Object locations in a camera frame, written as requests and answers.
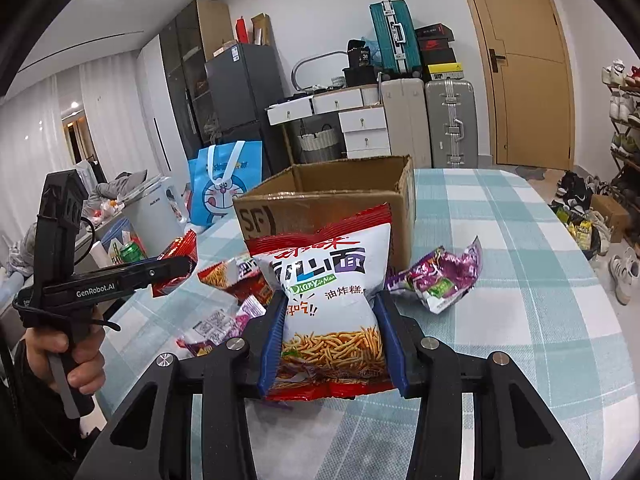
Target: blue gripper pad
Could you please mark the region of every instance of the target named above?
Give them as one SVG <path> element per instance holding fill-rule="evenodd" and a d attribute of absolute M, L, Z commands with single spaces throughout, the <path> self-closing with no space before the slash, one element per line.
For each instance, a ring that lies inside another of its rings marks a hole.
<path fill-rule="evenodd" d="M 282 352 L 282 330 L 284 329 L 284 317 L 287 313 L 287 301 L 285 294 L 278 306 L 278 311 L 269 330 L 267 341 L 260 355 L 260 378 L 258 378 L 258 391 L 261 397 L 265 397 L 273 385 L 280 364 Z"/>
<path fill-rule="evenodd" d="M 396 334 L 392 326 L 389 312 L 385 308 L 384 299 L 381 294 L 375 295 L 373 299 L 373 313 L 378 320 L 382 344 L 385 349 L 386 368 L 391 377 L 391 382 L 393 386 L 399 390 L 400 395 L 405 397 L 409 391 L 409 380 L 406 374 L 404 351 L 402 350 L 398 334 Z"/>

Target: checkered tablecloth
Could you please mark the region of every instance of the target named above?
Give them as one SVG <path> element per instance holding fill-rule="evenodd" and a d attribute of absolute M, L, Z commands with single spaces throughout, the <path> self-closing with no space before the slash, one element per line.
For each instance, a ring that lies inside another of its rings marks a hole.
<path fill-rule="evenodd" d="M 414 260 L 438 245 L 460 252 L 477 235 L 484 268 L 476 288 L 439 316 L 401 301 L 427 335 L 456 351 L 507 352 L 551 407 L 592 479 L 612 477 L 638 441 L 639 405 L 620 326 L 574 240 L 520 177 L 492 170 L 416 171 Z M 198 269 L 244 250 L 231 216 L 198 238 Z M 113 317 L 102 352 L 108 416 L 155 356 L 229 297 L 194 274 L 167 298 L 138 291 Z M 418 400 L 396 390 L 355 400 L 279 406 L 247 401 L 258 477 L 264 480 L 403 479 Z M 473 405 L 463 399 L 462 478 L 472 478 Z M 200 405 L 193 412 L 194 478 L 200 474 Z"/>

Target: gray suitcase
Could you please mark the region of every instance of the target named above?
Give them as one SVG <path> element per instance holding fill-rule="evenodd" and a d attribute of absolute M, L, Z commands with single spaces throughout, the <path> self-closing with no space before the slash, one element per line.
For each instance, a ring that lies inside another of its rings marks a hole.
<path fill-rule="evenodd" d="M 447 79 L 426 85 L 434 168 L 478 167 L 478 119 L 469 81 Z"/>
<path fill-rule="evenodd" d="M 429 120 L 421 79 L 380 83 L 391 155 L 411 155 L 414 168 L 431 168 Z"/>

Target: teal suitcase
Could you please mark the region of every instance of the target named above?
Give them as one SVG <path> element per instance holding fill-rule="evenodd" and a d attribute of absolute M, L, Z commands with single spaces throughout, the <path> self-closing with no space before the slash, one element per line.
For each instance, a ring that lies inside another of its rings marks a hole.
<path fill-rule="evenodd" d="M 406 2 L 384 0 L 371 4 L 369 9 L 384 68 L 399 75 L 420 77 L 420 49 Z"/>

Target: doraemon bag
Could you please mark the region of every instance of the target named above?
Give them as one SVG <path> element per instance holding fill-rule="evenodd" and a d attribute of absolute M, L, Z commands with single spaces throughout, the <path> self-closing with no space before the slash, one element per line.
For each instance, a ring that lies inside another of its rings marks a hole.
<path fill-rule="evenodd" d="M 262 142 L 230 142 L 198 152 L 193 173 L 191 222 L 209 227 L 233 211 L 233 197 L 262 180 Z"/>

